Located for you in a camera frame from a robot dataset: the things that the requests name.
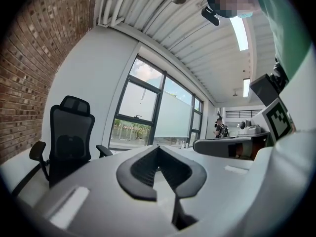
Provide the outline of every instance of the cloud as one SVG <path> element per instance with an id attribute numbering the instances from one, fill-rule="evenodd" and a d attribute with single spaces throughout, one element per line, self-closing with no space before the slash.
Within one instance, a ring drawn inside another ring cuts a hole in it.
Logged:
<path id="1" fill-rule="evenodd" d="M 148 66 L 147 64 L 143 62 L 138 62 L 137 60 L 135 62 L 135 66 L 133 70 L 136 74 L 136 77 L 138 77 L 139 79 L 143 81 L 148 81 L 150 79 L 161 77 L 161 73 L 159 73 L 157 70 L 151 68 L 150 66 Z"/>

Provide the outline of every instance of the window frame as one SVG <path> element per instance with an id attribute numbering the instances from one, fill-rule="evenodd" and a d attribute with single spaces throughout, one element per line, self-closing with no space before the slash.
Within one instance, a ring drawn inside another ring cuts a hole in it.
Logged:
<path id="1" fill-rule="evenodd" d="M 178 80 L 176 80 L 174 77 L 169 75 L 167 73 L 167 71 L 164 71 L 164 70 L 158 68 L 157 66 L 155 66 L 151 62 L 147 61 L 143 57 L 137 55 L 136 58 L 134 59 L 133 65 L 134 65 L 136 59 L 146 63 L 147 65 L 149 65 L 150 67 L 152 67 L 153 69 L 157 70 L 158 72 L 160 72 L 162 74 L 160 85 L 159 85 L 159 88 L 157 88 L 157 87 L 151 85 L 148 82 L 145 82 L 145 81 L 143 81 L 143 80 L 141 80 L 141 79 L 139 79 L 139 78 L 137 78 L 135 76 L 130 75 L 130 71 L 131 71 L 132 67 L 130 68 L 128 76 L 126 78 L 126 81 L 125 81 L 123 89 L 122 89 L 122 93 L 121 93 L 121 95 L 119 97 L 118 106 L 116 108 L 115 115 L 114 115 L 114 118 L 113 118 L 113 123 L 112 123 L 112 127 L 111 127 L 111 133 L 110 133 L 110 136 L 109 136 L 108 148 L 110 150 L 116 150 L 116 151 L 128 151 L 128 150 L 130 150 L 130 149 L 120 149 L 120 148 L 110 147 L 111 135 L 112 135 L 115 119 L 119 119 L 119 120 L 123 120 L 123 121 L 128 121 L 128 122 L 133 122 L 133 123 L 138 123 L 138 124 L 143 124 L 143 125 L 150 126 L 151 129 L 150 129 L 150 132 L 149 132 L 147 146 L 153 144 L 166 78 L 169 78 L 170 80 L 175 82 L 178 86 L 182 87 L 184 90 L 186 90 L 192 96 L 192 100 L 191 100 L 192 111 L 191 111 L 191 118 L 190 118 L 190 128 L 189 128 L 189 134 L 187 135 L 187 140 L 186 140 L 186 144 L 188 144 L 190 146 L 191 134 L 193 132 L 197 133 L 197 139 L 200 138 L 200 131 L 201 131 L 201 126 L 202 126 L 202 116 L 203 116 L 202 115 L 202 113 L 203 113 L 203 101 L 201 101 L 198 97 L 196 97 L 195 94 L 193 94 L 190 90 L 188 90 L 185 86 L 183 86 L 180 82 L 178 82 Z M 155 102 L 155 106 L 154 106 L 154 111 L 153 111 L 153 117 L 152 117 L 151 121 L 144 120 L 144 119 L 141 119 L 141 118 L 135 118 L 135 117 L 130 117 L 130 116 L 119 114 L 119 110 L 120 110 L 120 107 L 121 107 L 121 104 L 122 104 L 122 101 L 123 101 L 123 98 L 124 98 L 124 95 L 125 95 L 125 92 L 126 92 L 126 88 L 127 88 L 127 85 L 128 85 L 129 82 L 131 82 L 131 83 L 133 83 L 133 84 L 135 84 L 137 86 L 140 86 L 140 87 L 142 87 L 142 88 L 144 88 L 146 90 L 149 90 L 149 91 L 154 92 L 154 93 L 157 94 L 156 102 Z M 199 110 L 200 110 L 200 112 L 195 110 L 195 99 L 199 100 Z M 194 113 L 198 113 L 200 115 L 199 130 L 192 129 Z"/>

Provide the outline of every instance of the white ceiling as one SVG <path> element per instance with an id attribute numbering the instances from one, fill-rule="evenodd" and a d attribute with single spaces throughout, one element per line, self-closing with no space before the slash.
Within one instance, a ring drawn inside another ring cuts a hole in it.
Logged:
<path id="1" fill-rule="evenodd" d="M 113 0 L 110 17 L 117 3 L 120 4 Z M 95 19 L 100 5 L 101 0 L 96 0 Z M 269 22 L 261 12 L 248 19 L 253 26 L 253 31 L 247 33 L 248 41 L 251 40 L 255 47 L 249 45 L 249 50 L 240 51 L 230 20 L 220 18 L 220 26 L 214 26 L 201 16 L 205 6 L 206 0 L 187 0 L 183 5 L 171 0 L 123 0 L 118 18 L 123 17 L 123 23 L 150 36 L 174 54 L 216 103 L 253 105 L 258 101 L 254 94 L 247 101 L 242 96 L 243 79 L 256 79 L 273 71 L 275 47 Z"/>

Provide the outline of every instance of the ceiling light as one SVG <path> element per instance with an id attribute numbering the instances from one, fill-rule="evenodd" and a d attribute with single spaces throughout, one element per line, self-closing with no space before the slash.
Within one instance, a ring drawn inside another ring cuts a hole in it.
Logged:
<path id="1" fill-rule="evenodd" d="M 249 85 L 250 85 L 250 79 L 244 79 L 243 80 L 243 97 L 247 97 L 249 95 Z"/>
<path id="2" fill-rule="evenodd" d="M 240 51 L 247 50 L 249 48 L 248 38 L 247 38 L 245 25 L 243 24 L 243 20 L 239 17 L 230 18 L 230 20 L 237 37 L 239 50 Z"/>

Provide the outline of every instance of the glass window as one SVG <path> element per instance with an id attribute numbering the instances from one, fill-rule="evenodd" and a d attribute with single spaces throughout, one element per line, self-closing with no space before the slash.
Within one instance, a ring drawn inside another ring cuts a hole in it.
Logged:
<path id="1" fill-rule="evenodd" d="M 189 146 L 192 146 L 192 145 L 193 145 L 193 142 L 194 142 L 195 140 L 197 140 L 197 139 L 198 139 L 198 134 L 197 134 L 196 132 L 191 133 L 191 139 L 190 139 Z"/>
<path id="2" fill-rule="evenodd" d="M 200 101 L 198 99 L 196 99 L 196 101 L 195 101 L 194 109 L 196 109 L 198 112 L 201 112 L 201 110 L 200 110 Z"/>
<path id="3" fill-rule="evenodd" d="M 120 119 L 114 120 L 110 148 L 133 149 L 147 145 L 151 127 Z"/>
<path id="4" fill-rule="evenodd" d="M 166 78 L 163 91 L 191 106 L 192 95 L 170 78 Z"/>
<path id="5" fill-rule="evenodd" d="M 156 93 L 129 82 L 118 113 L 151 121 L 156 97 Z"/>
<path id="6" fill-rule="evenodd" d="M 192 129 L 199 130 L 200 119 L 201 119 L 201 115 L 194 113 Z"/>
<path id="7" fill-rule="evenodd" d="M 186 147 L 186 142 L 187 142 L 187 137 L 155 137 L 154 138 L 154 143 L 153 145 L 165 145 L 165 146 L 173 146 L 173 147 L 177 147 L 180 148 L 182 147 L 183 144 L 183 148 Z"/>
<path id="8" fill-rule="evenodd" d="M 169 78 L 166 78 L 167 82 L 168 88 L 165 87 L 166 91 L 162 95 L 154 144 L 181 147 L 189 135 L 192 95 Z"/>
<path id="9" fill-rule="evenodd" d="M 139 59 L 135 60 L 129 74 L 157 88 L 159 88 L 160 86 L 162 73 L 158 72 L 157 70 Z"/>

